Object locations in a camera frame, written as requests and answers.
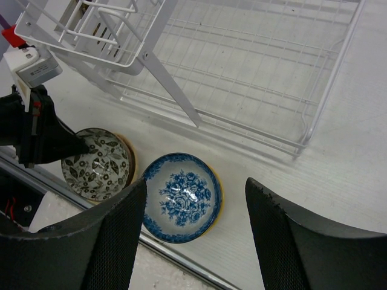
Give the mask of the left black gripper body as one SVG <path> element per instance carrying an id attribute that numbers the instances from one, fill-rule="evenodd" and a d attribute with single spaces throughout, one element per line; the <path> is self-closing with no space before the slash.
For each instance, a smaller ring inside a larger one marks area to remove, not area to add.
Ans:
<path id="1" fill-rule="evenodd" d="M 16 85 L 1 97 L 1 146 L 13 146 L 20 164 L 32 168 L 38 163 L 37 117 L 25 112 Z"/>

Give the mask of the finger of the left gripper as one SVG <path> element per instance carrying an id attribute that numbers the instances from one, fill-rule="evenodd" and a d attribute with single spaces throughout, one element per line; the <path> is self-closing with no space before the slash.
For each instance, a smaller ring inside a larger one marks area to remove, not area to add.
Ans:
<path id="1" fill-rule="evenodd" d="M 56 115 L 54 101 L 44 85 L 31 90 L 30 109 L 32 164 L 52 163 L 89 152 L 85 140 Z"/>

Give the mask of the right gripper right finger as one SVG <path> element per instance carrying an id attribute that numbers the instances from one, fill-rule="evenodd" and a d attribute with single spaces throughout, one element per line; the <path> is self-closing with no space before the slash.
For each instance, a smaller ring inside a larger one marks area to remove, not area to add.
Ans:
<path id="1" fill-rule="evenodd" d="M 248 178 L 246 203 L 265 289 L 386 289 L 386 234 L 316 214 Z"/>

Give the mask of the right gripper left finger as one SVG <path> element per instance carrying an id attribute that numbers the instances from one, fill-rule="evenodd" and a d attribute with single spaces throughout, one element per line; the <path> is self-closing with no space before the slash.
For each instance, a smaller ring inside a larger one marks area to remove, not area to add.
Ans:
<path id="1" fill-rule="evenodd" d="M 37 233 L 2 233 L 1 289 L 128 289 L 146 197 L 139 179 Z"/>

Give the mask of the yellow teal patterned bowl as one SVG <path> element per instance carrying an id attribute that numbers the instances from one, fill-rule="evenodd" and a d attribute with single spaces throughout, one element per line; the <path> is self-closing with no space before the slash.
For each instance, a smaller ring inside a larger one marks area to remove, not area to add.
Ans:
<path id="1" fill-rule="evenodd" d="M 218 207 L 218 213 L 216 215 L 216 218 L 213 220 L 213 222 L 210 224 L 210 226 L 208 227 L 208 229 L 206 231 L 204 231 L 200 237 L 203 237 L 205 236 L 207 233 L 209 233 L 213 227 L 215 227 L 218 223 L 218 221 L 221 219 L 221 216 L 222 216 L 222 213 L 223 213 L 223 208 L 224 208 L 224 186 L 223 186 L 223 182 L 222 182 L 222 179 L 220 178 L 219 174 L 214 170 L 214 168 L 212 166 L 209 166 L 210 170 L 212 171 L 212 173 L 214 174 L 214 176 L 216 177 L 216 180 L 219 184 L 219 187 L 220 187 L 220 192 L 221 192 L 221 199 L 220 199 L 220 203 L 219 203 L 219 207 Z"/>

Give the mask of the orange leaf patterned bowl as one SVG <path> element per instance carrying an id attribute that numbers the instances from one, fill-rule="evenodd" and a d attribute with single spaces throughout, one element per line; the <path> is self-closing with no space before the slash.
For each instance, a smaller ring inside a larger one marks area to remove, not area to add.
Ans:
<path id="1" fill-rule="evenodd" d="M 134 150 L 134 147 L 132 146 L 131 142 L 122 134 L 119 134 L 117 132 L 114 133 L 114 135 L 121 140 L 121 142 L 126 146 L 126 151 L 129 156 L 129 176 L 128 180 L 126 182 L 126 186 L 129 186 L 133 180 L 136 180 L 137 178 L 137 157 L 136 152 Z"/>

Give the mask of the blue floral bowl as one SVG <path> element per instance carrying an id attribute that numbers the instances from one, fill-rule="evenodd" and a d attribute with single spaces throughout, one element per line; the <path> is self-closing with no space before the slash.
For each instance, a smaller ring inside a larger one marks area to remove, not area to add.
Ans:
<path id="1" fill-rule="evenodd" d="M 221 192 L 209 166 L 188 153 L 169 153 L 142 174 L 147 186 L 143 225 L 168 243 L 191 242 L 216 218 Z"/>

